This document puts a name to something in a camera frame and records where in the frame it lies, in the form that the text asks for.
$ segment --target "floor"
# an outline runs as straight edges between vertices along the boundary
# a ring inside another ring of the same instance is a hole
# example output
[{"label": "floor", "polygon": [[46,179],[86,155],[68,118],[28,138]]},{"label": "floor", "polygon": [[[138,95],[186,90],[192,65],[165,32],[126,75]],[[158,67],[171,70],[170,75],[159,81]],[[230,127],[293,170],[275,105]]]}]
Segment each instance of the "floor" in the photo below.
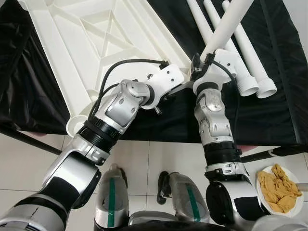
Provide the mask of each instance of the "floor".
[{"label": "floor", "polygon": [[[62,149],[70,138],[61,135],[47,135],[37,139]],[[56,159],[56,155],[14,140],[0,134],[0,214],[3,214],[19,200],[35,193],[41,188],[46,169]],[[244,155],[267,150],[270,147],[258,147]],[[275,157],[267,160],[247,163],[246,168],[255,182],[256,172],[266,166],[278,163],[291,170],[301,182],[308,181],[308,154],[287,157]],[[119,141],[113,148],[106,163],[100,167],[104,173],[112,163],[118,163],[128,178],[130,212],[156,210],[174,213],[171,199],[165,205],[156,202],[157,180],[161,171],[178,171],[190,177],[205,197],[208,181],[204,177],[205,159],[200,144]],[[81,231],[92,228],[97,190],[90,201],[81,209],[71,212],[67,230]],[[308,193],[297,218],[308,223]]]}]

